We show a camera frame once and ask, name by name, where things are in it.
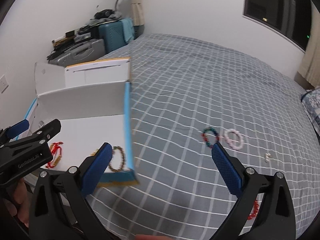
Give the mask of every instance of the white box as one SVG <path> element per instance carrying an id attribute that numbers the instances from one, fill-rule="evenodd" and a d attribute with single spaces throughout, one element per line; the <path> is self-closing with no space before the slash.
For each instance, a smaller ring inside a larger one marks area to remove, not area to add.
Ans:
<path id="1" fill-rule="evenodd" d="M 37 98 L 25 117 L 29 120 L 30 129 L 17 138 L 58 119 L 61 132 L 48 144 L 63 142 L 62 158 L 53 170 L 66 171 L 70 166 L 79 166 L 104 142 L 108 142 L 124 150 L 126 162 L 121 172 L 114 173 L 107 168 L 100 185 L 136 184 L 131 147 L 130 70 L 130 58 L 67 68 L 37 63 Z M 112 166 L 117 169 L 121 162 L 121 155 L 116 152 Z"/>

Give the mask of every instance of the beaded bracelet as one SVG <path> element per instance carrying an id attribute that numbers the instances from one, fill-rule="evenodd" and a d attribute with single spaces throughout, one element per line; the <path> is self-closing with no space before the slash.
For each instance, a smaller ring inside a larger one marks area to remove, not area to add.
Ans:
<path id="1" fill-rule="evenodd" d="M 122 156 L 122 163 L 120 165 L 120 168 L 119 169 L 114 169 L 111 165 L 111 162 L 109 163 L 109 169 L 112 171 L 112 172 L 119 172 L 119 171 L 122 171 L 123 168 L 124 168 L 124 164 L 125 164 L 125 156 L 124 156 L 124 151 L 123 149 L 120 147 L 120 146 L 114 146 L 113 147 L 113 150 L 112 150 L 112 157 L 113 155 L 115 154 L 115 150 L 119 150 L 120 153 L 121 153 L 121 156 Z"/>
<path id="2" fill-rule="evenodd" d="M 251 220 L 251 219 L 255 218 L 257 216 L 257 214 L 258 214 L 258 210 L 259 210 L 259 203 L 258 203 L 257 200 L 255 200 L 254 204 L 253 204 L 253 211 L 249 215 L 248 220 Z"/>
<path id="3" fill-rule="evenodd" d="M 48 169 L 54 168 L 55 166 L 57 166 L 57 164 L 61 160 L 62 148 L 59 146 L 61 144 L 63 144 L 63 142 L 52 143 L 50 145 L 49 149 L 50 149 L 51 154 L 53 156 L 53 160 L 47 163 L 46 168 L 48 168 Z"/>
<path id="4" fill-rule="evenodd" d="M 234 144 L 232 143 L 232 141 L 230 140 L 229 135 L 228 135 L 229 133 L 234 133 L 234 134 L 239 138 L 239 142 L 240 142 L 240 145 L 239 145 L 239 146 L 236 146 L 236 145 L 234 145 Z M 243 136 L 242 136 L 242 134 L 239 133 L 237 130 L 235 130 L 235 129 L 225 130 L 225 131 L 224 131 L 224 138 L 225 138 L 226 143 L 230 146 L 231 149 L 234 149 L 234 150 L 236 150 L 236 151 L 242 149 L 243 143 L 244 143 L 244 141 L 243 141 Z"/>
<path id="5" fill-rule="evenodd" d="M 216 137 L 217 142 L 220 140 L 220 136 L 219 136 L 218 132 L 212 127 L 207 127 L 206 129 L 203 130 L 201 136 L 203 137 L 203 140 L 204 140 L 205 144 L 207 145 L 207 147 L 212 148 L 213 145 L 209 142 L 209 140 L 208 140 L 208 138 L 206 136 L 206 133 L 208 131 L 211 131 L 214 134 L 214 136 Z"/>

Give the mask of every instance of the finger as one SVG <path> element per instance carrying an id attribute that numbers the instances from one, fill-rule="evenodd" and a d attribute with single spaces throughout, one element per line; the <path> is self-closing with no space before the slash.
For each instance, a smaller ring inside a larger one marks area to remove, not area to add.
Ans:
<path id="1" fill-rule="evenodd" d="M 20 209 L 18 211 L 19 220 L 22 223 L 24 223 L 27 227 L 29 225 L 29 208 L 30 208 L 29 199 L 26 198 L 25 201 L 22 202 Z"/>
<path id="2" fill-rule="evenodd" d="M 16 207 L 8 200 L 3 199 L 3 202 L 5 206 L 7 207 L 7 210 L 9 211 L 10 215 L 15 216 L 17 214 Z"/>
<path id="3" fill-rule="evenodd" d="M 136 235 L 135 240 L 172 240 L 172 239 L 167 236 Z"/>
<path id="4" fill-rule="evenodd" d="M 13 193 L 13 198 L 18 204 L 22 204 L 24 200 L 28 198 L 27 187 L 26 184 L 24 184 L 24 179 L 19 180 L 17 188 Z"/>

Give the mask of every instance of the curtain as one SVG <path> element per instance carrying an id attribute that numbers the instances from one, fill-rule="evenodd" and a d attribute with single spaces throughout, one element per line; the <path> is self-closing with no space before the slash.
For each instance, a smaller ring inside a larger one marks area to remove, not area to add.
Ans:
<path id="1" fill-rule="evenodd" d="M 142 0 L 131 0 L 131 10 L 132 10 L 133 25 L 134 26 L 144 25 Z"/>
<path id="2" fill-rule="evenodd" d="M 320 85 L 320 13 L 313 3 L 310 39 L 298 72 L 312 86 Z"/>

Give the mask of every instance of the white wall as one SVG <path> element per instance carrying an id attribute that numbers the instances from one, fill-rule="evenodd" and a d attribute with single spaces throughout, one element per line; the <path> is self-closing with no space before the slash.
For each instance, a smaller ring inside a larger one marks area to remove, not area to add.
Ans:
<path id="1" fill-rule="evenodd" d="M 294 78 L 304 53 L 243 17 L 244 0 L 143 0 L 145 33 L 197 38 L 256 57 Z"/>
<path id="2" fill-rule="evenodd" d="M 0 94 L 0 127 L 22 120 L 35 98 L 34 64 L 46 61 L 51 41 L 80 28 L 116 0 L 16 0 L 0 26 L 0 77 L 9 87 Z"/>

